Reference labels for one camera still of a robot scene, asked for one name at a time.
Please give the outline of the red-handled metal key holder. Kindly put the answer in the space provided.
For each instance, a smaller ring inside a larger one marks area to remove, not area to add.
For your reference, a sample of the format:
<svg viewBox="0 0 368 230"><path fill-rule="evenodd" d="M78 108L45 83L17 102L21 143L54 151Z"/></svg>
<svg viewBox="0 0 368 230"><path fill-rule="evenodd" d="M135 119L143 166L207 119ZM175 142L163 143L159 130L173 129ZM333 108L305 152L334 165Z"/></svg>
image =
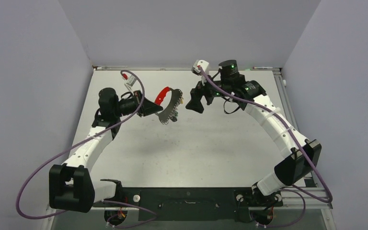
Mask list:
<svg viewBox="0 0 368 230"><path fill-rule="evenodd" d="M159 121L164 125L167 125L169 121L176 122L178 120L178 116L177 117L173 116L173 112L177 111L177 107L183 104L183 92L180 89L173 89L168 86L163 88L159 92L154 102L157 105L161 105L167 93L171 94L167 106L163 109L163 111L156 113L157 117L159 118Z"/></svg>

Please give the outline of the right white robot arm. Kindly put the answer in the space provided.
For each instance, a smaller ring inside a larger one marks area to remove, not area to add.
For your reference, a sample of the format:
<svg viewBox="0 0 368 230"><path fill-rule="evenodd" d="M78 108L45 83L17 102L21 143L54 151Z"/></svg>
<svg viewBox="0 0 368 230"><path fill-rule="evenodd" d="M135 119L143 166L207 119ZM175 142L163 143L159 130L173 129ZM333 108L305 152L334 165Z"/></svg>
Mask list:
<svg viewBox="0 0 368 230"><path fill-rule="evenodd" d="M219 64L217 72L219 80L208 75L209 63L196 60L191 71L201 77L197 85L191 89L191 99L186 109L203 113L201 99L208 105L214 98L228 97L238 107L256 120L276 144L284 158L273 172L252 185L252 200L258 205L269 203L276 193L294 183L312 171L322 150L317 140L310 141L298 132L280 114L266 90L255 80L247 81L238 71L237 61L226 60Z"/></svg>

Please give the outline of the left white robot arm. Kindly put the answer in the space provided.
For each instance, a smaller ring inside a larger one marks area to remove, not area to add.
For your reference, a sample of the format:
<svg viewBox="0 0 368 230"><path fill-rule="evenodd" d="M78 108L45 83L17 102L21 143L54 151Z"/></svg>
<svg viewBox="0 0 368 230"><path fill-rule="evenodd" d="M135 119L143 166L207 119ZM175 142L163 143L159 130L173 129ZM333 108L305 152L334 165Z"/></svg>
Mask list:
<svg viewBox="0 0 368 230"><path fill-rule="evenodd" d="M140 117L160 112L163 107L148 100L140 90L120 99L115 89L99 91L99 109L85 143L61 165L49 170L49 205L54 209L87 213L94 203L106 200L112 206L123 202L121 182L101 179L93 182L90 172L103 150L115 139L121 117L137 114Z"/></svg>

